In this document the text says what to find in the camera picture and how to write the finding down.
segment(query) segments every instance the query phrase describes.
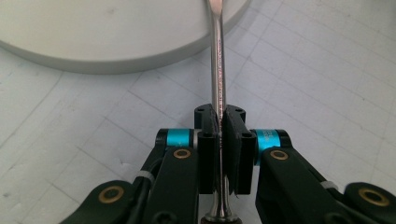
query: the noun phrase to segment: white table surface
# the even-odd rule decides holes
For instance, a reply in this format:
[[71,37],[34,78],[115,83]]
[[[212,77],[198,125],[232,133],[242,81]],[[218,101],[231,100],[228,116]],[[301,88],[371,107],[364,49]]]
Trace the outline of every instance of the white table surface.
[[[396,194],[394,8],[392,0],[253,0],[225,38],[228,103],[247,111],[249,128],[287,130],[341,191],[365,181]],[[57,223],[97,185],[131,180],[156,132],[191,128],[193,109],[209,99],[208,49],[112,76],[0,49],[0,223]],[[254,195],[231,201],[245,223],[260,223]],[[209,205],[202,197],[201,214]]]

